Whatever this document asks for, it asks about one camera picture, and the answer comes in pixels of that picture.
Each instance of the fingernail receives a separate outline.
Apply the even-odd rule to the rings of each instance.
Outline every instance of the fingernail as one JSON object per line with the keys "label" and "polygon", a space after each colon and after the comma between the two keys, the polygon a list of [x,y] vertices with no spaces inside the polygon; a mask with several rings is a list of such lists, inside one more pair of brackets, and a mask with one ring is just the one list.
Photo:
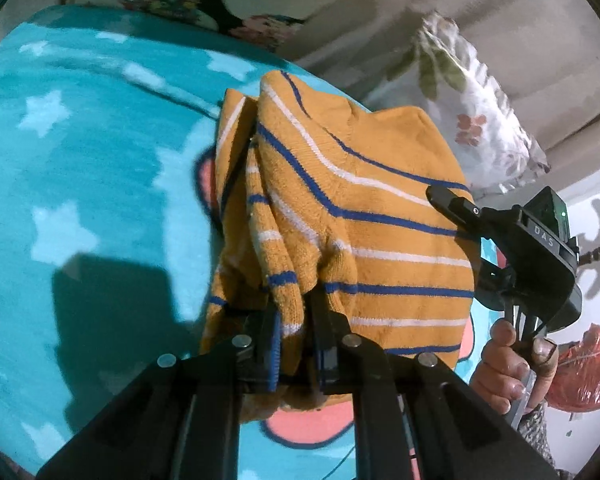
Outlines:
{"label": "fingernail", "polygon": [[548,339],[540,337],[534,339],[533,352],[542,359],[542,362],[548,361],[556,348],[557,345]]}
{"label": "fingernail", "polygon": [[516,384],[513,387],[513,389],[511,390],[511,398],[513,400],[521,399],[524,394],[525,394],[525,387],[522,385],[522,383]]}
{"label": "fingernail", "polygon": [[494,406],[494,409],[497,412],[506,415],[511,409],[511,403],[507,399],[502,399],[502,401],[497,406]]}
{"label": "fingernail", "polygon": [[519,379],[524,379],[529,373],[529,370],[531,370],[531,368],[529,367],[529,363],[527,363],[526,361],[520,363],[516,367],[516,377]]}

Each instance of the human hand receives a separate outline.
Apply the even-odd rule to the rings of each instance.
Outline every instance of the human hand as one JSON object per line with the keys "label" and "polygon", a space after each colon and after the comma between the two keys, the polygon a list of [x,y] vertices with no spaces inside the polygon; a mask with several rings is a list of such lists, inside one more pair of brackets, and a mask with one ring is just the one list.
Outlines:
{"label": "human hand", "polygon": [[[529,363],[512,348],[516,331],[505,319],[491,327],[491,339],[482,350],[481,361],[471,376],[470,385],[501,415],[511,408],[511,401],[524,394],[522,380],[529,372]],[[544,399],[558,367],[557,346],[552,341],[536,338],[531,352],[531,366],[538,375],[529,397],[527,412]]]}

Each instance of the cable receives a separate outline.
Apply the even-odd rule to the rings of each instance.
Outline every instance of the cable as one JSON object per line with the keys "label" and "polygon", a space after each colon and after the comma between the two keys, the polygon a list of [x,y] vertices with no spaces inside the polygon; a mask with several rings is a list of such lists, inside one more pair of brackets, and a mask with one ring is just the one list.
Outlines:
{"label": "cable", "polygon": [[332,474],[334,474],[338,468],[344,464],[344,461],[349,458],[349,455],[351,455],[351,453],[353,453],[353,450],[356,449],[356,446],[353,446],[351,449],[349,449],[349,452],[344,456],[344,458],[342,460],[340,460],[337,464],[336,467],[334,467],[331,471],[329,471],[327,473],[326,476],[323,476],[320,480],[327,480],[327,478],[329,478]]}

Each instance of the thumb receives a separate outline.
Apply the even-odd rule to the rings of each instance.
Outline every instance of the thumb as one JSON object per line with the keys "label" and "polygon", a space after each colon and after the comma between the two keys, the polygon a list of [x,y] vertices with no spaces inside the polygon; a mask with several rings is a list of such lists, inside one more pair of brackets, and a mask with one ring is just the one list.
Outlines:
{"label": "thumb", "polygon": [[557,344],[549,339],[534,339],[531,349],[531,367],[538,375],[529,397],[528,409],[534,409],[549,391],[558,367]]}

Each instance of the metal screw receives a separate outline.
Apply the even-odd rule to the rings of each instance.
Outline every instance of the metal screw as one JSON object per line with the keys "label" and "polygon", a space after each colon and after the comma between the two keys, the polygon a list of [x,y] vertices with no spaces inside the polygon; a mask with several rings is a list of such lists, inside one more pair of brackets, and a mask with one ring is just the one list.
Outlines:
{"label": "metal screw", "polygon": [[432,354],[431,352],[424,352],[424,354],[420,354],[418,356],[418,362],[422,366],[426,366],[427,368],[433,368],[435,365],[438,364],[438,358],[435,354]]}
{"label": "metal screw", "polygon": [[156,362],[160,368],[171,368],[178,362],[178,358],[173,354],[162,354]]}
{"label": "metal screw", "polygon": [[357,348],[362,345],[362,339],[358,334],[347,334],[342,338],[342,344],[349,348]]}
{"label": "metal screw", "polygon": [[251,337],[249,337],[246,334],[238,334],[237,336],[234,336],[233,339],[231,339],[231,344],[234,345],[236,348],[247,348],[249,345],[251,345]]}

